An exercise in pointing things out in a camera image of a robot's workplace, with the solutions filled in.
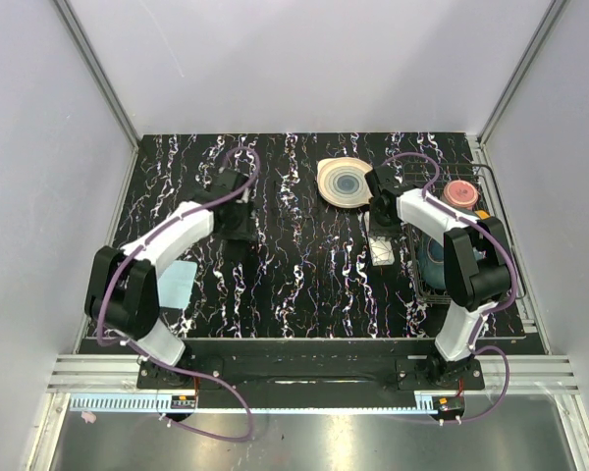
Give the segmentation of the pink cup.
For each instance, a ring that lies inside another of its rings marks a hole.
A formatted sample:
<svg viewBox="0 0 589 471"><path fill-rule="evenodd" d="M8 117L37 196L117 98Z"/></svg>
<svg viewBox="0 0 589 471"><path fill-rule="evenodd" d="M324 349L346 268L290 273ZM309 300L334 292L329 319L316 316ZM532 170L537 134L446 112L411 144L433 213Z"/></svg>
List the pink cup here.
<svg viewBox="0 0 589 471"><path fill-rule="evenodd" d="M442 200L450 206L472 210L479 200L479 192L470 182L454 180L444 187Z"/></svg>

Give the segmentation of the dark blue bowl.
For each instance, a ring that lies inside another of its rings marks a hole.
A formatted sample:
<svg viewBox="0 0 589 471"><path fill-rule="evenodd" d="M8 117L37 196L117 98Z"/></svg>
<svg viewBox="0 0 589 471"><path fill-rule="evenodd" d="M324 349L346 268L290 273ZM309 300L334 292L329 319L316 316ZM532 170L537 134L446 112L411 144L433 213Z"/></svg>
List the dark blue bowl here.
<svg viewBox="0 0 589 471"><path fill-rule="evenodd" d="M419 241L417 260L423 282L432 289L445 290L444 247L424 235Z"/></svg>

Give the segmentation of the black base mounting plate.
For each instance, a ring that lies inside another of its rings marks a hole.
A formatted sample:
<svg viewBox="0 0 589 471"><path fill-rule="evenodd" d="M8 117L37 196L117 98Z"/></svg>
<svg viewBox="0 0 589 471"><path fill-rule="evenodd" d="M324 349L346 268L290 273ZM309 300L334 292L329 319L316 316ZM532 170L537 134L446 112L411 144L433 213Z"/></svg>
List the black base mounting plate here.
<svg viewBox="0 0 589 471"><path fill-rule="evenodd" d="M181 366L232 386L356 383L400 391L485 389L480 363L445 366L431 339L196 339Z"/></svg>

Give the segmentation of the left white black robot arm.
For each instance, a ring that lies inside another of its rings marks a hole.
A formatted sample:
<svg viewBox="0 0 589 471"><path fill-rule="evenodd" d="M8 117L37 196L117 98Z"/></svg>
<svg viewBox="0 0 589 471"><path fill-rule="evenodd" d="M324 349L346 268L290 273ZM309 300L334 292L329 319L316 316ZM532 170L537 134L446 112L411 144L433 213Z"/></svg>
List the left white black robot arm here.
<svg viewBox="0 0 589 471"><path fill-rule="evenodd" d="M160 319L158 281L192 245L209 236L225 242L225 256L240 263L254 233L254 177L223 169L206 188L190 194L163 222L121 248L105 245L94 255L84 312L160 361L158 377L173 389L191 379L186 347Z"/></svg>

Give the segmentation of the yellow bowl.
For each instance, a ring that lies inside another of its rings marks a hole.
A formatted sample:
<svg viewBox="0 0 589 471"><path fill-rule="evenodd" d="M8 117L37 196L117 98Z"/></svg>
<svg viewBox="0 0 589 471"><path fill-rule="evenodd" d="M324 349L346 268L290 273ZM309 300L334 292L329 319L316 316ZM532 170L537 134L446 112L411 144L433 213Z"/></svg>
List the yellow bowl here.
<svg viewBox="0 0 589 471"><path fill-rule="evenodd" d="M488 219L488 218L490 218L490 215L489 215L489 214L488 214L486 211L483 211L483 210L477 210L477 211L475 212L475 214L476 214L476 216L477 216L477 217L479 217L481 220L484 220L484 219Z"/></svg>

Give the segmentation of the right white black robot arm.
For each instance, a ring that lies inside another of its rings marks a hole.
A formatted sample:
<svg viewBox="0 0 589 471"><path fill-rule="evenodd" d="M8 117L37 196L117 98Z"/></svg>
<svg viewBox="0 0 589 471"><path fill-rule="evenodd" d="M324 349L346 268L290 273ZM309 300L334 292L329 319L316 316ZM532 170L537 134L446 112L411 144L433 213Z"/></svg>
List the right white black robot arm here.
<svg viewBox="0 0 589 471"><path fill-rule="evenodd" d="M443 247L448 312L435 350L424 363L429 383L447 389L469 369L488 316L516 297L517 276L503 223L479 219L442 202L425 188L399 183L388 166L365 174L372 222L390 229L415 226Z"/></svg>

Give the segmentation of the white geometric glasses case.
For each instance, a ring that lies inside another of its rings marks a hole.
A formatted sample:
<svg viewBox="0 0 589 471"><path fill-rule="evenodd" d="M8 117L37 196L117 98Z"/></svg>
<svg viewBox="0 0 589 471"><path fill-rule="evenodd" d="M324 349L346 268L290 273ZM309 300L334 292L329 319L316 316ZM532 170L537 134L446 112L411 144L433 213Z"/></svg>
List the white geometric glasses case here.
<svg viewBox="0 0 589 471"><path fill-rule="evenodd" d="M376 267L390 266L395 263L395 255L392 242L382 236L370 236L368 238L371 264Z"/></svg>

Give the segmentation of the black rectangular glasses case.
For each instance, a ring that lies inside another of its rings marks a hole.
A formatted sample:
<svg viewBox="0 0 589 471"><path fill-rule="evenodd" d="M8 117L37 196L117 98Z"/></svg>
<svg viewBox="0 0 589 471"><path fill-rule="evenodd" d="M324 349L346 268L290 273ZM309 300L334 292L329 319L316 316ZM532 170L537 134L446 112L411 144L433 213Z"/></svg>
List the black rectangular glasses case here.
<svg viewBox="0 0 589 471"><path fill-rule="evenodd" d="M242 263L247 255L249 242L242 239L227 239L225 241L223 258L233 264Z"/></svg>

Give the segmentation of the beige plate with blue rings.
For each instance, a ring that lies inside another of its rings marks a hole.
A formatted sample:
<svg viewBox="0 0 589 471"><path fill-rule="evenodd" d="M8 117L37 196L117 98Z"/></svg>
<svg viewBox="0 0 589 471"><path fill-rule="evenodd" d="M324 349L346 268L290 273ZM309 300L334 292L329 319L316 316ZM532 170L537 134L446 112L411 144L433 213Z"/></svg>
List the beige plate with blue rings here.
<svg viewBox="0 0 589 471"><path fill-rule="evenodd" d="M317 164L316 175L319 193L338 208L368 205L372 194L365 176L372 170L371 165L353 157L322 159Z"/></svg>

